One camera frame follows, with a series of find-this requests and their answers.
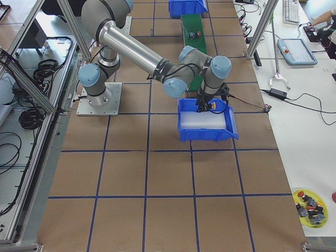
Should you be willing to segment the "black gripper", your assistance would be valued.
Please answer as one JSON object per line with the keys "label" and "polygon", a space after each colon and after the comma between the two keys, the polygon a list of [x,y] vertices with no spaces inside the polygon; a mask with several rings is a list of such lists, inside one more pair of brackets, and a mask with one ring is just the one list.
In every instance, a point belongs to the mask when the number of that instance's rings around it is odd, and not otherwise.
{"label": "black gripper", "polygon": [[215,89],[215,93],[207,93],[205,91],[205,87],[200,87],[198,90],[198,99],[196,105],[198,106],[197,112],[206,112],[207,111],[207,103],[212,100],[215,96],[220,96],[223,101],[227,101],[229,96],[229,87],[225,82],[222,85]]}

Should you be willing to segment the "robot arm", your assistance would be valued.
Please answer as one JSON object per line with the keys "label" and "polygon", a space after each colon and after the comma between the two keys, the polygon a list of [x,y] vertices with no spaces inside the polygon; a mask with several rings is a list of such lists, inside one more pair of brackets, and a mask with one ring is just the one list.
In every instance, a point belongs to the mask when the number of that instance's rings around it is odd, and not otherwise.
{"label": "robot arm", "polygon": [[133,10],[132,1],[85,1],[81,18],[88,34],[114,56],[102,57],[101,72],[107,72],[116,56],[128,58],[150,75],[163,83],[165,93],[179,98],[197,75],[203,82],[197,91],[197,105],[200,112],[212,108],[209,101],[221,90],[228,77],[232,63],[225,56],[211,57],[192,46],[185,46],[175,66],[129,34],[122,31],[126,17]]}

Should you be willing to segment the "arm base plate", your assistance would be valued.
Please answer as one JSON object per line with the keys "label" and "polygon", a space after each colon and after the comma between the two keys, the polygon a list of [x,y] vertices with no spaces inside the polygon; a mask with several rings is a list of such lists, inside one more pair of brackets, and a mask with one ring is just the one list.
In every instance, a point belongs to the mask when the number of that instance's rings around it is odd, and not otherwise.
{"label": "arm base plate", "polygon": [[127,16],[123,30],[129,35],[131,31],[132,16]]}
{"label": "arm base plate", "polygon": [[100,96],[90,96],[83,88],[77,107],[78,116],[117,116],[122,94],[121,82],[105,82],[106,89]]}

